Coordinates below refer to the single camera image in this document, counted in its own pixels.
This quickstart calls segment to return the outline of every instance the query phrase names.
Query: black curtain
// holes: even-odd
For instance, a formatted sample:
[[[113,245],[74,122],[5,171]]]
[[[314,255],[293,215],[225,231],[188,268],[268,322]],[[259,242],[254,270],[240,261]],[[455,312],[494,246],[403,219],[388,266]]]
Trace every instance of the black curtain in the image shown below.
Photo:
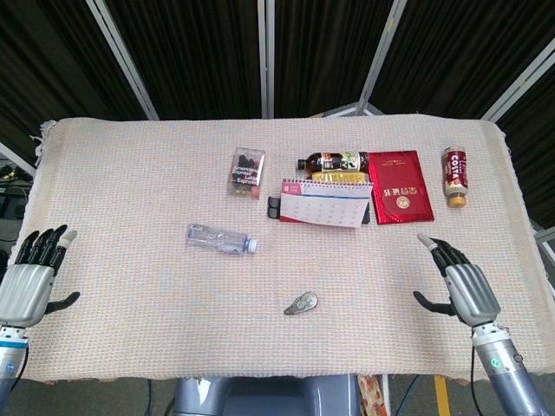
[[[370,103],[480,118],[554,36],[552,0],[409,1]]]
[[[259,118],[256,0],[109,0],[162,120]]]
[[[276,1],[276,117],[358,101],[392,1]]]
[[[0,54],[0,140],[29,163],[45,120],[145,118],[84,1],[2,1]]]
[[[501,118],[528,215],[555,226],[555,67]]]

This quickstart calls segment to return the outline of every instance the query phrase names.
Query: robotic hand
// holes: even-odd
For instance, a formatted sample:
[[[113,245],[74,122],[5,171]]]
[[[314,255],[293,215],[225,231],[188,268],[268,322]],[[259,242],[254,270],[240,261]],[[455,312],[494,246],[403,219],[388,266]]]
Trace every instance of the robotic hand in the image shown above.
[[[432,303],[416,291],[413,295],[418,303],[430,312],[457,315],[472,328],[473,348],[507,415],[548,416],[509,331],[495,323],[501,308],[480,267],[445,241],[423,234],[418,239],[432,253],[445,279],[450,301]]]
[[[27,363],[27,328],[44,315],[68,308],[79,298],[80,293],[73,292],[63,301],[49,302],[65,252],[77,235],[77,231],[62,235],[67,229],[67,225],[62,225],[55,231],[46,230],[40,237],[39,231],[30,234],[15,263],[0,280],[0,414],[16,385],[23,357],[23,369]]]

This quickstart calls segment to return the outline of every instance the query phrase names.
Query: beige woven cloth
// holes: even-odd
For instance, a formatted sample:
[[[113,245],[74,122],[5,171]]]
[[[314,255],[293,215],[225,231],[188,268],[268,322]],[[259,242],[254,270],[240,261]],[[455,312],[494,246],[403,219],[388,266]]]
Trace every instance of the beige woven cloth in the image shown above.
[[[441,152],[467,149],[470,193],[450,209]],[[266,151],[261,198],[226,193],[236,146]],[[280,223],[266,199],[319,151],[418,151],[432,223],[341,229]],[[185,244],[191,222],[243,231],[256,254]],[[305,120],[62,120],[49,130],[19,238],[79,234],[52,299],[71,308],[29,332],[25,377],[445,374],[467,378],[470,328],[412,296],[447,299],[425,232],[485,271],[532,372],[555,371],[553,300],[520,190],[494,125],[422,115]],[[307,290],[316,309],[283,310]]]

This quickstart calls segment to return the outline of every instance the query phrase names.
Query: brown bottle cap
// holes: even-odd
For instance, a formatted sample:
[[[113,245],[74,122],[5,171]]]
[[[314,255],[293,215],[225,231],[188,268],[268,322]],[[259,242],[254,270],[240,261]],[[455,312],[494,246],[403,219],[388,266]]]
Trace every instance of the brown bottle cap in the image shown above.
[[[462,208],[467,204],[465,197],[452,197],[449,199],[449,206],[451,208]]]

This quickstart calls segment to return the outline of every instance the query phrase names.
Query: spiral binding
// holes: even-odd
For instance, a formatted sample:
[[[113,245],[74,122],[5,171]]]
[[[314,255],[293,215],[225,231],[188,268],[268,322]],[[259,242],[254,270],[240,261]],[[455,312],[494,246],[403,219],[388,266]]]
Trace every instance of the spiral binding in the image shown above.
[[[333,188],[333,189],[353,189],[353,186],[356,189],[364,189],[372,186],[371,182],[334,183],[334,182],[323,182],[320,180],[312,180],[312,179],[282,179],[282,184],[283,182],[288,182],[292,184],[323,185],[323,187],[325,188]]]

